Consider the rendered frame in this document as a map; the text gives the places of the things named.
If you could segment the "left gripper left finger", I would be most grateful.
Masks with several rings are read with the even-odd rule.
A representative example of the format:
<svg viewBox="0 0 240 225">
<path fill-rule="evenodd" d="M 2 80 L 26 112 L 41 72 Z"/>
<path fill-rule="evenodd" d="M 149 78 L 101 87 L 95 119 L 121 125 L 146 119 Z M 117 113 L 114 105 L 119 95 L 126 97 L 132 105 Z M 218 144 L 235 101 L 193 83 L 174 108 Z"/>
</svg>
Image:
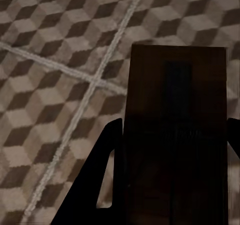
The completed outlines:
<svg viewBox="0 0 240 225">
<path fill-rule="evenodd" d="M 112 206 L 96 207 L 113 150 Z M 104 127 L 50 225 L 126 225 L 122 118 Z"/>
</svg>

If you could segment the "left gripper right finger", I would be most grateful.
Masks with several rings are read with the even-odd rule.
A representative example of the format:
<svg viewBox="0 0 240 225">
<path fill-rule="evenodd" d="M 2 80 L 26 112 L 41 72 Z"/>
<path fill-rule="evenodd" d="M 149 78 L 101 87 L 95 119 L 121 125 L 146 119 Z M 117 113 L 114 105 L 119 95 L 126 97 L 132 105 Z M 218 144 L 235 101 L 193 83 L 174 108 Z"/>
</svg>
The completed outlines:
<svg viewBox="0 0 240 225">
<path fill-rule="evenodd" d="M 240 158 L 240 120 L 229 118 L 227 120 L 227 141 Z"/>
</svg>

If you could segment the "mousetrap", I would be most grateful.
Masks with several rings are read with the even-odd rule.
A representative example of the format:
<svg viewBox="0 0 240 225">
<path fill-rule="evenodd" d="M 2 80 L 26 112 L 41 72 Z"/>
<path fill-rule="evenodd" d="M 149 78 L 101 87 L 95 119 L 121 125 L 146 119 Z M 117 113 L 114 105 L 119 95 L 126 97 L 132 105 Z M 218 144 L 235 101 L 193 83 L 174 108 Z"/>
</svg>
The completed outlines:
<svg viewBox="0 0 240 225">
<path fill-rule="evenodd" d="M 132 44 L 126 225 L 228 225 L 226 47 Z"/>
</svg>

